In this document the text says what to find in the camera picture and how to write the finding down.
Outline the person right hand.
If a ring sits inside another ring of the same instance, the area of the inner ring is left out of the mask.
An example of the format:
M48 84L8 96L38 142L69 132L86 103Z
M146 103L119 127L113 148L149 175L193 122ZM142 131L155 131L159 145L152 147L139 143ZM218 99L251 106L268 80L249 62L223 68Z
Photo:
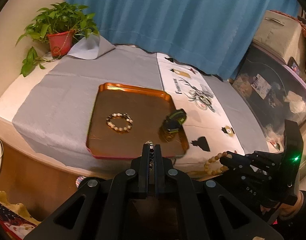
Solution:
M275 208L260 206L260 217L269 221L276 220L277 224L302 224L306 222L306 191L299 190L295 205L277 204Z

